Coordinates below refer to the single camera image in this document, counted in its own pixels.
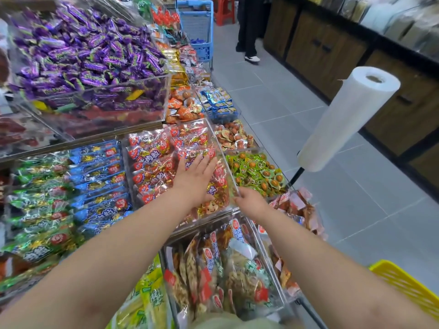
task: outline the gray floor tile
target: gray floor tile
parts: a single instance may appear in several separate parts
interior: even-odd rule
[[[389,217],[422,253],[439,267],[439,205],[427,197]]]
[[[228,91],[262,84],[261,80],[251,71],[252,65],[248,62],[243,61],[222,66],[216,66],[215,60],[213,62],[215,78]]]
[[[300,186],[309,189],[319,203],[330,243],[386,217],[385,212],[334,161],[320,172],[305,171],[297,182],[297,187]]]
[[[364,266],[381,259],[392,261],[434,293],[439,292],[436,268],[388,218],[335,246]]]
[[[278,77],[271,73],[272,70],[267,70],[266,76],[261,74],[262,71],[255,72],[262,79],[267,88],[278,97],[291,113],[326,106],[319,97],[313,94],[310,89],[306,88],[302,82],[289,72],[287,75],[284,75],[283,72],[281,73],[282,77],[287,77],[282,81],[277,80]]]
[[[239,107],[250,125],[290,114],[263,85],[233,90],[229,93],[233,103]]]
[[[335,159],[388,215],[425,196],[417,185],[369,143],[341,152]]]
[[[291,115],[257,123],[252,128],[281,170],[298,166],[297,152],[309,134]]]
[[[300,113],[295,113],[294,117],[299,120],[300,124],[308,129],[310,132],[314,131],[315,127],[319,123],[323,113],[327,110],[327,107],[313,108]],[[345,151],[352,149],[356,146],[367,143],[367,141],[358,133],[355,133],[348,142],[340,149]]]

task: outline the wooden cabinet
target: wooden cabinet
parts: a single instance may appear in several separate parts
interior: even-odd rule
[[[264,47],[283,58],[294,18],[296,5],[286,0],[273,0],[267,29],[264,35]]]
[[[300,15],[286,62],[333,99],[365,53],[366,43],[307,11]]]
[[[400,155],[439,127],[439,83],[379,50],[366,65],[388,71],[401,81],[401,88],[365,125]]]
[[[439,189],[439,143],[411,161],[410,165],[421,176]]]

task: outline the cabinet handle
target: cabinet handle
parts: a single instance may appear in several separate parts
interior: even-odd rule
[[[311,40],[311,42],[317,47],[320,47],[320,45],[322,44],[322,42],[317,38],[314,38],[313,40]]]
[[[327,46],[327,45],[323,45],[322,49],[326,52],[326,53],[330,53],[332,51],[332,48]]]
[[[406,105],[411,105],[411,104],[413,104],[413,102],[410,100],[410,99],[408,99],[407,97],[405,97],[405,96],[403,96],[403,95],[398,95],[398,96],[396,96],[399,100],[401,100],[404,104],[406,104]]]

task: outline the white plastic roll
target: white plastic roll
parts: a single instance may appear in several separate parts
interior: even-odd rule
[[[357,67],[338,91],[298,155],[306,171],[320,171],[399,89],[398,78],[375,67]]]

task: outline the person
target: person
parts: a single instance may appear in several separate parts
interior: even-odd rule
[[[251,64],[258,64],[255,48],[256,38],[260,32],[260,14],[264,0],[239,0],[238,21],[239,33],[237,52],[245,52],[244,60]]]
[[[0,315],[0,327],[105,328],[186,213],[210,201],[207,184],[217,164],[182,159],[174,187],[89,240]],[[433,329],[417,305],[328,243],[272,209],[261,195],[239,189],[241,211],[265,227],[277,252],[328,328]],[[267,319],[241,322],[207,315],[196,328],[279,328]]]

